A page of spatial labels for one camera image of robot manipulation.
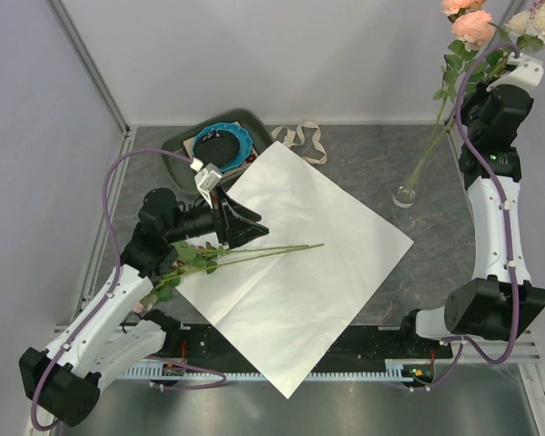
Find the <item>cream printed ribbon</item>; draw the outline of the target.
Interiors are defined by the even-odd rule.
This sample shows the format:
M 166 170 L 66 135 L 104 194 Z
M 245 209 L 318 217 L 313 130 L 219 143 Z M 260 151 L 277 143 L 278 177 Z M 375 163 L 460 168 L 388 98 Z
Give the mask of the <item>cream printed ribbon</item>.
M 328 156 L 325 147 L 321 142 L 322 129 L 313 121 L 304 121 L 298 124 L 294 129 L 288 125 L 280 125 L 272 129 L 270 136 L 275 143 L 283 144 L 286 148 L 305 146 L 307 137 L 305 132 L 311 131 L 310 143 L 313 150 L 319 154 L 318 157 L 302 155 L 302 159 L 311 165 L 325 165 L 328 162 Z

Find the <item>light pink rose stem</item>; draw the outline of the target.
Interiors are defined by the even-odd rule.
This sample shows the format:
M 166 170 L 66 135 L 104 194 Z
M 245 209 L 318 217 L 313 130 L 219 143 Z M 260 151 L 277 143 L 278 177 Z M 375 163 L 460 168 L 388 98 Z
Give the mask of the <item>light pink rose stem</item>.
M 151 311 L 157 303 L 171 301 L 174 291 L 182 283 L 183 278 L 192 274 L 210 275 L 227 265 L 321 247 L 322 243 L 230 249 L 223 246 L 215 247 L 208 242 L 204 245 L 174 243 L 173 248 L 176 249 L 177 254 L 182 254 L 183 258 L 178 258 L 168 265 L 167 273 L 154 281 L 153 289 L 134 305 L 132 313 L 142 319 L 143 313 Z

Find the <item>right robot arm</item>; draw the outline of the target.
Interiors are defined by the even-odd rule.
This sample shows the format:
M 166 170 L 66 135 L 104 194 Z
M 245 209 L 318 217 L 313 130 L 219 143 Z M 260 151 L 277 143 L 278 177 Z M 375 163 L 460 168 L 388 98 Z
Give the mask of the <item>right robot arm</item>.
M 419 357 L 446 338 L 511 342 L 545 308 L 545 289 L 532 284 L 520 240 L 518 203 L 522 171 L 512 143 L 533 98 L 514 85 L 478 86 L 461 106 L 458 122 L 469 141 L 459 169 L 475 229 L 472 278 L 442 307 L 414 310 L 398 334 L 400 351 Z

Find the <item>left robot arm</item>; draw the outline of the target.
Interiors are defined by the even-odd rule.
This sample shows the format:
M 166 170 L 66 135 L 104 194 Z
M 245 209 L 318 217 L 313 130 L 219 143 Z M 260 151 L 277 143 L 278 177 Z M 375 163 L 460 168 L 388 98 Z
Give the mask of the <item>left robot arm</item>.
M 104 390 L 126 370 L 155 353 L 174 356 L 181 347 L 178 321 L 154 311 L 117 340 L 114 329 L 148 295 L 179 259 L 175 245 L 216 234 L 220 244 L 241 247 L 268 234 L 258 213 L 230 198 L 222 187 L 207 203 L 186 209 L 168 188 L 156 188 L 143 200 L 131 241 L 102 289 L 81 314 L 43 350 L 27 349 L 19 360 L 31 423 L 50 431 L 60 422 L 74 427 L 85 420 Z M 47 411 L 53 424 L 43 425 Z

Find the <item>peach double rose stem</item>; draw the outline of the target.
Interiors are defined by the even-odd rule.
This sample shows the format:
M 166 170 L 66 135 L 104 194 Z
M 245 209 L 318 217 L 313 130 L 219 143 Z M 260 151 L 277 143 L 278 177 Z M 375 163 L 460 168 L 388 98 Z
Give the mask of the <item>peach double rose stem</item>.
M 485 1 L 477 0 L 441 2 L 441 13 L 451 22 L 453 40 L 441 66 L 440 88 L 433 95 L 433 100 L 440 101 L 441 107 L 421 157 L 431 155 L 444 136 L 447 127 L 442 118 L 447 106 L 455 103 L 459 76 L 495 35 L 491 14 L 483 10 L 484 4 Z

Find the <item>white wrapping paper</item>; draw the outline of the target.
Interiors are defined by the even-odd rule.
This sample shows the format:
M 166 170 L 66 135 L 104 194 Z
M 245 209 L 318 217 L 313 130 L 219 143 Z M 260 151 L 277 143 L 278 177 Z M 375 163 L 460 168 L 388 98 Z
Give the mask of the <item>white wrapping paper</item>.
M 261 215 L 268 234 L 178 290 L 290 397 L 412 241 L 280 143 L 229 194 Z

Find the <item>small pink rose stem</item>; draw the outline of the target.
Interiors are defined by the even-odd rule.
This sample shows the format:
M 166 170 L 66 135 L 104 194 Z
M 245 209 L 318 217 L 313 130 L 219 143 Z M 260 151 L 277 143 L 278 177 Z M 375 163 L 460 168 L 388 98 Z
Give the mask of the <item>small pink rose stem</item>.
M 177 259 L 168 269 L 168 276 L 182 276 L 190 273 L 202 272 L 212 273 L 219 265 L 219 262 L 233 255 L 248 255 L 248 260 L 260 259 L 262 257 L 284 253 L 292 253 L 312 249 L 309 244 L 269 246 L 252 249 L 230 249 L 223 246 L 212 246 L 207 243 L 205 246 L 193 245 L 186 242 L 174 243 Z

